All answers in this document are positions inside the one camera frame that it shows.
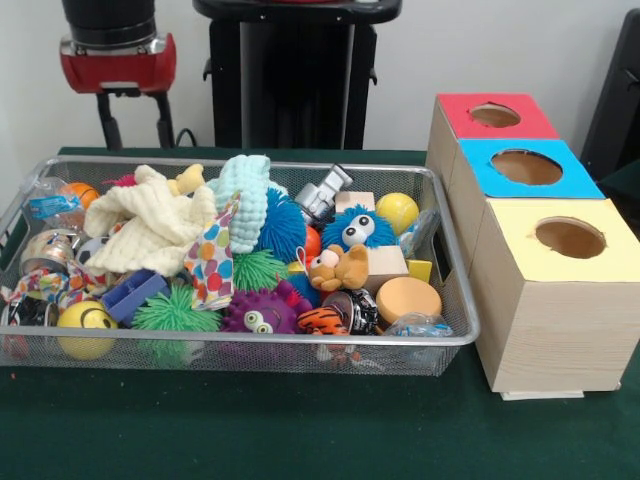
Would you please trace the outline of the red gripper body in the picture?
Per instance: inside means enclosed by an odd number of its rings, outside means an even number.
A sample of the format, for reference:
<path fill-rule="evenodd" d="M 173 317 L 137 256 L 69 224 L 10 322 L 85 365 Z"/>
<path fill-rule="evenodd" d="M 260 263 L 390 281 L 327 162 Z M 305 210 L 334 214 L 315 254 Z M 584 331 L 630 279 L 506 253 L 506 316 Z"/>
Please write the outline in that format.
<path fill-rule="evenodd" d="M 167 92 L 175 79 L 177 50 L 171 33 L 157 34 L 137 46 L 96 50 L 62 38 L 59 56 L 63 74 L 77 93 L 97 94 L 136 89 Z"/>

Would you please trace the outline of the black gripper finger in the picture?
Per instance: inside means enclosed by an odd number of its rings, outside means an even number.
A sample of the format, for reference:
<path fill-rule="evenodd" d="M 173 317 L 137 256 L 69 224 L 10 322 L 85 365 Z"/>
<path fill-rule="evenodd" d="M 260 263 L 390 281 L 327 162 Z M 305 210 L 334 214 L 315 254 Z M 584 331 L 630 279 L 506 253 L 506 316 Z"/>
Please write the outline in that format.
<path fill-rule="evenodd" d="M 121 150 L 123 148 L 122 139 L 118 123 L 111 114 L 109 94 L 98 93 L 96 100 L 106 147 L 112 151 Z"/>
<path fill-rule="evenodd" d="M 163 149 L 172 149 L 175 147 L 175 137 L 168 94 L 153 92 L 150 97 L 155 100 L 159 111 L 159 119 L 156 123 L 159 144 Z"/>

